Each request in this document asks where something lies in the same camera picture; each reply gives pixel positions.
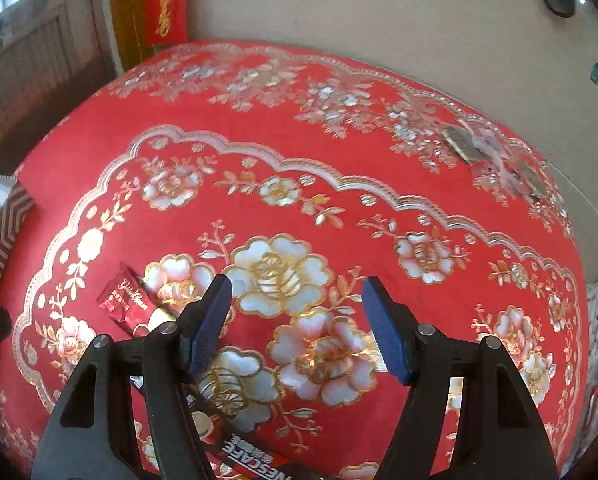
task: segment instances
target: wrapper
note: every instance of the wrapper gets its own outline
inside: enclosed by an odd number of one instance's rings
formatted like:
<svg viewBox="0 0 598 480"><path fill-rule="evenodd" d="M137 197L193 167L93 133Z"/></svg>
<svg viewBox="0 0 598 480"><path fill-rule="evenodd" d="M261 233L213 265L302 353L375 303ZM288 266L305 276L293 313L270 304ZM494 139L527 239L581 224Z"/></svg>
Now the wrapper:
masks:
<svg viewBox="0 0 598 480"><path fill-rule="evenodd" d="M98 299L99 306L121 328L133 337L142 337L166 321L176 317L156 306L137 277L125 264Z"/></svg>

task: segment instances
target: gold embroidery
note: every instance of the gold embroidery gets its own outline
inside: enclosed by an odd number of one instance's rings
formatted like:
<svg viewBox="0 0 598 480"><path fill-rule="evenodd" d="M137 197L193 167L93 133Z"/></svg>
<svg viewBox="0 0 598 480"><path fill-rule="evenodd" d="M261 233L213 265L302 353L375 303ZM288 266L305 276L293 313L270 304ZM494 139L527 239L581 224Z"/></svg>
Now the gold embroidery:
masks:
<svg viewBox="0 0 598 480"><path fill-rule="evenodd" d="M458 245L455 245L454 251L449 249L452 241L441 238L436 226L432 228L431 234L407 232L397 235L397 221L387 220L381 215L373 216L371 222L361 219L357 225L374 229L372 238L381 238L383 235L393 238L399 265L410 278L421 279L426 285L441 283L452 274L454 264L465 269L466 262L470 261L470 253L463 251Z"/></svg>
<svg viewBox="0 0 598 480"><path fill-rule="evenodd" d="M484 309L480 305L474 310L479 319L473 319L471 326L477 332L477 341L488 335L501 339L518 367L534 403L537 406L541 404L550 389L550 380L557 371L557 365L552 363L553 355L550 353L544 357L541 354L540 343L544 341L541 320L537 320L533 326L523 309L510 305L507 310L499 312L496 323L492 326L492 314L484 318Z"/></svg>
<svg viewBox="0 0 598 480"><path fill-rule="evenodd" d="M0 388L0 442L10 459L14 458L13 454L18 456L18 459L15 459L15 461L20 463L24 472L29 475L36 449L39 446L39 437L31 431L28 439L23 436L21 428L13 429L10 426L5 418L5 404L7 400L7 397Z"/></svg>
<svg viewBox="0 0 598 480"><path fill-rule="evenodd" d="M159 27L157 27L156 33L160 37L165 38L170 32L170 26L172 25L172 12L170 11L170 4L172 0L159 0Z"/></svg>
<svg viewBox="0 0 598 480"><path fill-rule="evenodd" d="M319 436L319 433L323 430L323 427L317 426L316 421L311 418L317 414L317 410L313 410L312 408L296 408L287 412L283 405L277 402L272 405L272 410L274 411L274 416L280 416L285 424L278 428L274 434L278 438L285 438L292 432L296 442L291 442L290 446L295 453L301 453L310 449L304 444L303 433L307 433L310 436Z"/></svg>
<svg viewBox="0 0 598 480"><path fill-rule="evenodd" d="M504 283L514 283L519 288L528 288L536 295L537 298L545 297L543 283L538 281L536 274L533 274L529 278L528 272L520 262L512 264L509 269L508 264L506 264L503 260L498 260L496 264L488 262L488 265L493 270L493 272L488 275L488 279L496 280L499 286L503 285Z"/></svg>
<svg viewBox="0 0 598 480"><path fill-rule="evenodd" d="M529 259L530 266L533 270L538 270L538 267L540 266L541 269L547 270L548 272L554 272L559 279L565 280L566 289L568 291L573 291L574 295L574 300L571 302L572 317L568 319L570 328L572 329L572 332L569 332L570 339L568 348L570 349L569 352L572 364L574 365L574 372L572 383L568 389L564 390L563 404L560 405L560 428L562 428L560 431L562 433L560 433L559 448L557 449L558 460L560 453L562 453L562 447L567 440L566 437L572 428L573 413L575 409L575 403L572 402L572 399L576 399L580 387L580 360L575 359L575 357L578 354L581 354L582 349L581 333L578 328L580 326L581 312L578 302L576 301L578 285L576 284L573 273L568 268L560 267L553 259L545 258L532 247L520 246L513 238L505 234L486 231L481 225L470 218L446 214L441 208L424 197L413 195L399 196L390 186L385 185L379 180L366 176L345 176L331 166L316 160L309 160L306 158L284 158L275 150L260 144L229 142L224 137L213 132L186 133L176 126L158 126L143 132L130 144L126 153L119 156L108 165L108 168L101 174L97 185L77 202L71 212L66 227L62 229L50 243L44 257L43 267L31 280L28 292L26 293L24 311L16 320L13 327L13 356L23 377L29 383L34 384L42 403L49 411L52 409L54 400L58 397L59 393L58 391L48 392L41 372L30 367L24 352L22 352L24 346L22 332L26 327L33 323L32 309L38 301L40 287L52 278L52 268L59 254L63 251L64 243L75 236L79 222L82 221L86 211L92 207L93 202L106 193L109 183L114 181L114 176L125 169L123 168L124 164L136 160L142 143L155 140L159 137L169 137L175 144L189 142L191 148L195 147L195 150L193 151L202 150L205 147L205 149L216 150L220 155L233 153L240 156L252 156L253 158L262 160L279 175L285 171L297 171L299 172L298 174L318 178L320 181L322 180L327 183L334 190L333 192L345 192L347 190L357 190L361 193L370 192L379 200L384 201L386 206L393 208L394 211L398 212L411 209L420 211L448 232L460 229L464 231L466 235L470 236L470 240L474 238L474 241L483 241L487 247L493 248L498 246L501 249L509 250L519 261L526 263L526 260ZM116 196L114 200L120 199L128 192L135 192L141 189L141 187L137 186L133 181L124 184L129 184L130 190L122 190L120 195ZM340 305L339 308L348 309L349 307L347 305Z"/></svg>
<svg viewBox="0 0 598 480"><path fill-rule="evenodd" d="M185 205L193 199L198 188L203 183L202 174L213 174L216 164L213 156L200 156L196 164L191 164L190 158L181 161L173 157L172 167L167 167L165 161L158 156L152 160L138 159L143 165L143 171L150 177L150 181L143 187L143 199L150 203L150 207L165 211L169 207Z"/></svg>
<svg viewBox="0 0 598 480"><path fill-rule="evenodd" d="M263 318L296 316L320 304L333 277L323 256L289 234L250 238L230 259L223 273L232 281L236 307Z"/></svg>
<svg viewBox="0 0 598 480"><path fill-rule="evenodd" d="M369 110L371 87L368 77L333 66L332 78L312 83L307 92L290 97L301 105L301 113L294 118L309 124L322 123L327 134L339 139L348 136L348 125L366 134L376 127Z"/></svg>
<svg viewBox="0 0 598 480"><path fill-rule="evenodd" d="M198 387L237 429L245 432L273 418L272 404L284 396L274 371L264 365L263 356L236 346L218 351Z"/></svg>
<svg viewBox="0 0 598 480"><path fill-rule="evenodd" d="M273 57L255 68L243 68L230 81L218 80L216 87L223 91L208 99L209 103L227 104L238 112L247 112L252 101L273 108L287 99L296 82L297 72L305 65L295 65L287 56Z"/></svg>
<svg viewBox="0 0 598 480"><path fill-rule="evenodd" d="M225 180L219 180L214 185L227 186L228 195L237 191L250 195L257 190L261 199L268 205L287 206L300 202L301 212L314 216L316 225L322 225L327 220L336 229L343 227L343 222L336 215L345 212L345 209L337 206L322 207L330 201L330 197L322 193L310 198L302 196L300 186L291 178L274 175L259 183L252 171L242 171L240 178L231 171L224 171L223 176Z"/></svg>
<svg viewBox="0 0 598 480"><path fill-rule="evenodd" d="M41 348L47 348L50 355L54 354L54 351L57 352L60 361L51 361L50 364L52 368L61 370L59 377L65 384L96 333L88 326L87 322L78 320L74 316L63 317L63 314L52 312L50 317L61 319L61 326L56 333L51 325L39 326L36 321L34 329L42 338Z"/></svg>
<svg viewBox="0 0 598 480"><path fill-rule="evenodd" d="M279 365L280 383L300 399L347 406L376 386L375 371L386 371L374 335L357 328L349 317L356 311L345 304L361 301L354 290L364 278L360 271L359 266L348 271L349 283L338 276L328 291L330 308L313 307L274 330L266 351Z"/></svg>
<svg viewBox="0 0 598 480"><path fill-rule="evenodd" d="M207 238L207 233L204 233L198 240L200 242L206 240L204 247L210 242L219 244L229 263L224 245L230 242L230 237L234 238L234 234L227 235L223 238L223 241L220 241L218 236L219 230L224 228L223 223L216 221L212 223L212 226L217 241ZM208 259L222 254L205 250L199 256ZM216 272L212 266L205 263L195 263L190 254L167 254L160 262L151 262L145 267L142 281L145 288L154 293L163 305L167 305L168 309L180 314L188 303L201 299L215 275ZM228 325L234 321L235 316L236 311L233 306L230 306L219 337L226 335Z"/></svg>
<svg viewBox="0 0 598 480"><path fill-rule="evenodd" d="M157 454L154 451L154 444L152 443L152 436L148 435L145 440L141 438L141 433L143 431L143 425L138 422L134 421L134 433L137 437L137 441L141 444L141 452L145 456L146 460L150 463L150 465L159 470L159 463L157 462Z"/></svg>

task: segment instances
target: chocolate wrapper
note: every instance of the chocolate wrapper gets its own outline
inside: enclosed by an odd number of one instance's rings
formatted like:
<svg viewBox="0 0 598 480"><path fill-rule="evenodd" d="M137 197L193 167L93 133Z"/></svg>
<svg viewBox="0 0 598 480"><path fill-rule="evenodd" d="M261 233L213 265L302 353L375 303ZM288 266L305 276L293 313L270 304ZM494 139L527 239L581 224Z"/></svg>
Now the chocolate wrapper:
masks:
<svg viewBox="0 0 598 480"><path fill-rule="evenodd" d="M145 336L161 323L176 320L167 310L155 305L125 264L106 285L98 302L106 314L133 337Z"/></svg>

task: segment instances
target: white flower pattern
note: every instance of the white flower pattern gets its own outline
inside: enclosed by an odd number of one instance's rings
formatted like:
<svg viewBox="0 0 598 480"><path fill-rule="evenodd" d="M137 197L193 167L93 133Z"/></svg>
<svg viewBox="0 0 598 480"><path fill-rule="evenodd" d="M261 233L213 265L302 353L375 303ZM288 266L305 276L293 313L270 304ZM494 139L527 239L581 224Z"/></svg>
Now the white flower pattern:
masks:
<svg viewBox="0 0 598 480"><path fill-rule="evenodd" d="M214 269L195 263L190 254L167 254L145 267L143 283L178 313L191 301L200 300L214 279Z"/></svg>
<svg viewBox="0 0 598 480"><path fill-rule="evenodd" d="M254 237L235 249L224 274L232 282L236 306L245 314L296 316L320 304L333 273L320 254L291 235Z"/></svg>
<svg viewBox="0 0 598 480"><path fill-rule="evenodd" d="M543 402L556 371L557 365L552 363L552 354L543 357L541 352L532 352L521 368L521 378L537 406Z"/></svg>
<svg viewBox="0 0 598 480"><path fill-rule="evenodd" d="M505 312L500 312L494 327L494 335L506 346L515 365L528 358L532 348L534 327L530 318L524 315L521 308L510 305Z"/></svg>
<svg viewBox="0 0 598 480"><path fill-rule="evenodd" d="M445 405L445 413L461 411L461 396L463 395L463 377L451 377L450 388L448 389L448 402Z"/></svg>
<svg viewBox="0 0 598 480"><path fill-rule="evenodd" d="M88 263L94 260L101 252L103 245L103 233L99 229L89 229L81 237L77 246L77 254L82 262Z"/></svg>
<svg viewBox="0 0 598 480"><path fill-rule="evenodd" d="M450 251L427 233L398 238L394 250L408 276L425 284L441 283L452 273Z"/></svg>
<svg viewBox="0 0 598 480"><path fill-rule="evenodd" d="M261 183L258 193L269 205L285 206L299 199L301 189L291 178L272 176Z"/></svg>
<svg viewBox="0 0 598 480"><path fill-rule="evenodd" d="M219 350L198 386L206 399L245 432L269 420L271 404L283 395L274 371L264 366L263 356L235 346Z"/></svg>
<svg viewBox="0 0 598 480"><path fill-rule="evenodd" d="M369 351L368 335L352 319L320 306L277 327L268 345L281 383L330 407L351 404L375 387Z"/></svg>
<svg viewBox="0 0 598 480"><path fill-rule="evenodd" d="M95 331L87 322L79 321L74 316L64 317L56 333L57 354L62 360L76 366L95 336Z"/></svg>
<svg viewBox="0 0 598 480"><path fill-rule="evenodd" d="M201 180L201 173L187 166L163 168L143 187L143 199L160 211L182 206L194 198Z"/></svg>

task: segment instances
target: floral embroidery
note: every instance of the floral embroidery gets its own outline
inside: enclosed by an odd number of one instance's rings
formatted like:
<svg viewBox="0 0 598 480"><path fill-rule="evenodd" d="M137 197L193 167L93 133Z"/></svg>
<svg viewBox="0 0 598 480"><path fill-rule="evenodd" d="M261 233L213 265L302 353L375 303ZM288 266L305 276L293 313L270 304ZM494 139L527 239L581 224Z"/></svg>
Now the floral embroidery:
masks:
<svg viewBox="0 0 598 480"><path fill-rule="evenodd" d="M189 58L206 53L210 59L180 67ZM234 63L249 54L270 53L268 61L255 68L240 68ZM325 67L331 76L316 82L300 75L309 65ZM396 142L391 147L393 152L416 155L434 173L439 173L442 165L449 169L458 165L445 145L443 129L461 127L486 159L472 168L474 187L492 192L503 206L508 206L509 199L522 196L528 214L539 219L547 231L551 232L553 225L560 226L566 237L573 238L563 198L546 162L537 160L523 141L506 137L491 121L468 113L442 94L412 88L384 72L360 71L335 59L302 56L279 48L182 45L173 49L167 59L136 67L108 85L111 94L122 98L133 91L154 89L150 95L166 101L176 99L181 92L198 93L211 88L221 92L209 99L211 103L231 103L240 111L250 110L253 102L269 107L293 102L301 107L297 120L320 123L335 137L345 137L349 127L362 133L381 128L392 134ZM399 100L381 98L383 107L378 107L379 102L370 95L373 88L377 94L386 89L396 91ZM439 118L441 112L452 118L445 123Z"/></svg>
<svg viewBox="0 0 598 480"><path fill-rule="evenodd" d="M294 435L296 442L291 442L290 447L295 453L302 453L310 448L304 444L303 433L310 436L319 436L322 426L317 426L317 423L311 417L316 415L317 410L311 408L297 408L286 412L283 405L278 402L272 405L272 412L275 417L280 416L284 425L275 431L278 438L284 438Z"/></svg>
<svg viewBox="0 0 598 480"><path fill-rule="evenodd" d="M394 251L399 256L399 266L413 279L421 279L426 285L441 283L452 274L454 264L465 269L469 262L470 253L464 252L459 246L452 252L448 246L452 243L448 238L441 238L438 227L432 228L432 234L426 232L409 232L397 235L396 220L386 220L381 215L372 217L372 222L360 220L357 225L375 229L372 238L383 235L394 239Z"/></svg>
<svg viewBox="0 0 598 480"><path fill-rule="evenodd" d="M396 104L384 103L387 117L378 121L397 142L390 150L406 156L418 156L432 173L440 173L439 162L449 169L455 168L458 160L440 140L442 124L432 115L434 108L405 92L399 95L401 101Z"/></svg>
<svg viewBox="0 0 598 480"><path fill-rule="evenodd" d="M572 363L568 363L566 365L566 369L563 371L563 380L566 383L566 386L570 386L572 379L575 375L575 367L573 367Z"/></svg>
<svg viewBox="0 0 598 480"><path fill-rule="evenodd" d="M524 362L528 358L532 348L534 327L530 318L524 316L523 309L510 305L508 310L500 312L494 333L506 346L515 364Z"/></svg>
<svg viewBox="0 0 598 480"><path fill-rule="evenodd" d="M140 422L134 421L134 433L136 434L137 441L141 445L141 452L143 453L146 460L150 463L150 465L159 470L159 463L157 462L157 454L154 451L154 444L152 443L152 436L148 435L145 440L141 438L141 432L143 431L143 426Z"/></svg>
<svg viewBox="0 0 598 480"><path fill-rule="evenodd" d="M368 111L372 87L367 77L353 75L336 67L334 77L325 82L311 83L307 93L299 94L295 101L301 105L301 113L294 118L310 124L322 123L324 131L333 137L348 136L347 126L366 134L375 129L373 116Z"/></svg>
<svg viewBox="0 0 598 480"><path fill-rule="evenodd" d="M507 310L498 314L497 321L492 327L492 314L483 317L483 308L475 308L479 319L472 320L472 327L477 332L477 341L484 337L495 335L506 346L514 364L519 368L519 373L524 380L528 391L538 406L550 388L550 380L554 377L557 365L552 363L552 354L543 357L540 343L544 337L541 335L541 322L532 325L529 316L524 315L521 308L510 305Z"/></svg>
<svg viewBox="0 0 598 480"><path fill-rule="evenodd" d="M450 388L448 389L448 402L445 405L445 413L461 411L461 396L463 395L463 377L451 377Z"/></svg>
<svg viewBox="0 0 598 480"><path fill-rule="evenodd" d="M128 190L125 193L124 201L128 200L132 196L133 192L133 190ZM50 305L53 308L57 308L61 313L60 316L56 317L53 317L53 315L50 314L51 318L59 319L60 317L63 317L63 307L66 305L67 298L60 298L60 295L64 290L69 290L70 299L75 301L77 299L77 291L80 288L86 287L86 283L84 281L84 276L88 271L88 266L86 264L95 260L96 257L99 256L104 241L104 232L110 232L115 225L125 222L124 214L132 207L132 204L126 203L121 205L122 202L117 196L114 197L114 200L115 202L112 212L110 212L109 209L106 209L103 213L101 213L101 226L98 228L88 229L85 233L83 233L79 245L77 245L77 256L79 257L79 261L68 265L66 274L70 277L66 280L63 286L58 286L56 288L56 298L52 296L49 300ZM61 259L64 260L63 263L67 261L69 255L70 251L67 253L65 250L63 251L61 255Z"/></svg>
<svg viewBox="0 0 598 480"><path fill-rule="evenodd" d="M256 68L245 68L236 80L223 88L223 94L208 99L210 103L232 103L232 108L247 112L252 101L273 108L287 99L288 92L305 65L293 65L287 58L272 58Z"/></svg>
<svg viewBox="0 0 598 480"><path fill-rule="evenodd" d="M42 338L41 348L47 347L50 355L54 354L54 351L57 352L60 361L52 361L50 364L53 368L61 368L60 376L65 382L74 371L90 342L95 338L96 333L84 320L78 320L74 316L61 317L57 312L56 314L58 315L54 317L61 319L61 326L56 332L51 325L40 326L36 321L34 329Z"/></svg>
<svg viewBox="0 0 598 480"><path fill-rule="evenodd" d="M514 283L518 288L525 289L529 287L537 298L545 297L544 290L550 290L549 288L543 288L543 283L538 281L536 274L528 277L528 272L520 262L512 264L509 269L508 264L503 260L498 260L496 264L489 262L488 265L493 271L488 275L488 279L496 280L499 286L504 283Z"/></svg>
<svg viewBox="0 0 598 480"><path fill-rule="evenodd" d="M24 437L21 428L13 429L10 426L5 419L5 403L7 400L0 388L0 443L6 455L14 459L14 462L29 476L36 449L39 446L39 437L34 431L31 431L28 439Z"/></svg>
<svg viewBox="0 0 598 480"><path fill-rule="evenodd" d="M541 352L532 352L521 369L521 378L530 391L532 400L538 406L550 389L550 379L554 377L557 365L552 364L552 354L543 357Z"/></svg>
<svg viewBox="0 0 598 480"><path fill-rule="evenodd" d="M223 176L225 180L219 180L214 185L227 186L228 195L237 192L237 190L240 190L243 194L250 195L254 190L258 190L259 196L268 205L287 206L295 202L300 202L301 212L314 216L314 223L316 225L322 225L327 220L336 229L343 227L343 222L336 215L345 212L345 209L336 206L323 207L323 204L330 201L330 197L321 193L310 198L302 196L301 188L291 178L282 178L273 175L259 183L256 181L255 174L251 171L242 171L240 178L237 178L231 171L224 171Z"/></svg>
<svg viewBox="0 0 598 480"><path fill-rule="evenodd" d="M61 327L56 333L57 355L62 360L65 359L71 365L76 366L95 335L95 331L85 321L79 321L74 316L64 317L61 319Z"/></svg>
<svg viewBox="0 0 598 480"><path fill-rule="evenodd" d="M170 310L181 314L188 303L198 301L216 273L212 266L195 263L190 254L167 254L145 267L143 283ZM234 319L234 311L226 321Z"/></svg>
<svg viewBox="0 0 598 480"><path fill-rule="evenodd" d="M548 435L548 440L550 441L550 446L552 449L557 448L557 429L554 427L554 424L548 422L544 424L543 427L545 428L545 433Z"/></svg>
<svg viewBox="0 0 598 480"><path fill-rule="evenodd" d="M264 366L263 356L236 346L221 348L199 390L241 431L252 431L269 420L271 404L283 396L276 375Z"/></svg>
<svg viewBox="0 0 598 480"><path fill-rule="evenodd" d="M82 262L91 262L101 252L102 245L103 233L99 229L89 229L81 237L81 241L77 246L77 254Z"/></svg>
<svg viewBox="0 0 598 480"><path fill-rule="evenodd" d="M124 99L134 91L144 91L161 83L167 74L179 66L180 62L181 56L175 53L156 63L147 66L139 65L109 83L108 90L112 95Z"/></svg>
<svg viewBox="0 0 598 480"><path fill-rule="evenodd" d="M315 307L274 330L268 354L279 380L303 400L343 406L376 385L374 363L365 357L367 334L347 316Z"/></svg>
<svg viewBox="0 0 598 480"><path fill-rule="evenodd" d="M214 78L222 76L227 72L225 59L208 60L201 64L193 64L183 67L174 77L167 79L157 78L160 88L151 92L153 97L163 97L164 101L176 100L182 92L198 94L212 87Z"/></svg>
<svg viewBox="0 0 598 480"><path fill-rule="evenodd" d="M261 183L259 195L269 205L290 205L297 201L301 190L291 178L272 176Z"/></svg>
<svg viewBox="0 0 598 480"><path fill-rule="evenodd" d="M190 158L179 161L173 157L174 166L166 167L166 163L155 157L139 159L143 170L150 181L143 187L143 199L150 202L150 207L165 211L170 206L179 207L186 204L197 194L203 182L203 173L214 173L212 165L216 161L212 156L200 156L196 164L190 164Z"/></svg>
<svg viewBox="0 0 598 480"><path fill-rule="evenodd" d="M566 316L569 310L570 300L568 298L562 300L554 292L548 296L548 313L554 332L561 332L566 327Z"/></svg>
<svg viewBox="0 0 598 480"><path fill-rule="evenodd" d="M237 308L261 317L296 316L320 304L333 277L323 256L287 234L250 238L231 258L234 264L223 273L232 282Z"/></svg>
<svg viewBox="0 0 598 480"><path fill-rule="evenodd" d="M361 465L349 465L337 475L342 480L372 480L379 469L376 462L363 462Z"/></svg>

